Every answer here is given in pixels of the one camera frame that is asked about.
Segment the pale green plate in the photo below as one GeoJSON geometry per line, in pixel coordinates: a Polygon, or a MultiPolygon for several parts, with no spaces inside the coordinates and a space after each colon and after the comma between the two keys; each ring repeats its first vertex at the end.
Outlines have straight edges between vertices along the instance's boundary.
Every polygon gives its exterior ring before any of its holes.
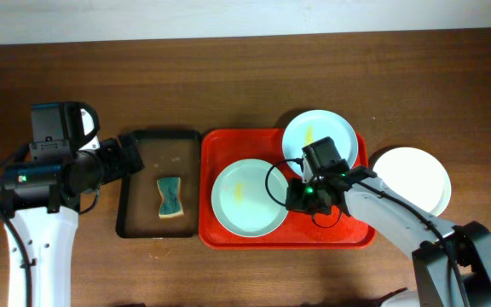
{"type": "Polygon", "coordinates": [[[287,218],[283,201],[288,181],[271,164],[242,159],[227,166],[211,191],[217,221],[229,232],[256,238],[274,232],[287,218]]]}

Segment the green yellow sponge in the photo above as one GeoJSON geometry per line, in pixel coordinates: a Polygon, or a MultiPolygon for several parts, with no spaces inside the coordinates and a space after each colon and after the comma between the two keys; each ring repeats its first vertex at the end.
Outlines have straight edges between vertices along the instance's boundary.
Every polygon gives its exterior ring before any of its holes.
{"type": "Polygon", "coordinates": [[[161,197],[160,218],[180,217],[184,214],[181,201],[181,178],[164,177],[157,181],[161,197]]]}

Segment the white plate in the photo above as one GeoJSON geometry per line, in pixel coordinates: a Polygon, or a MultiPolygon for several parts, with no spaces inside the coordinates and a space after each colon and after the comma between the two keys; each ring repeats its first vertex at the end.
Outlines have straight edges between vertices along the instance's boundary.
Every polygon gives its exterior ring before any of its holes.
{"type": "Polygon", "coordinates": [[[447,209],[452,195],[450,177],[430,153],[388,147],[377,151],[369,163],[389,188],[424,211],[440,216],[447,209]]]}

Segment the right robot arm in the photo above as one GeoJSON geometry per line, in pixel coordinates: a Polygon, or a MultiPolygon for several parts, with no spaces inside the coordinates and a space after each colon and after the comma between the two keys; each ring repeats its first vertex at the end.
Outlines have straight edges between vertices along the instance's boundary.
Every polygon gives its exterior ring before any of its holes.
{"type": "Polygon", "coordinates": [[[365,167],[293,179],[286,206],[336,206],[412,259],[415,289],[390,294],[383,306],[491,306],[491,233],[478,222],[459,226],[424,211],[365,167]]]}

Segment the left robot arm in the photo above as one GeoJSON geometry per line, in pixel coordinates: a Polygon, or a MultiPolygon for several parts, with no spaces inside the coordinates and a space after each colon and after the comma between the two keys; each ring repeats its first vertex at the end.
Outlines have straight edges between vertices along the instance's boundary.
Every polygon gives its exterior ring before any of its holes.
{"type": "Polygon", "coordinates": [[[0,215],[9,245],[10,306],[68,306],[83,193],[143,167],[132,135],[72,148],[66,139],[32,142],[0,177],[0,215]]]}

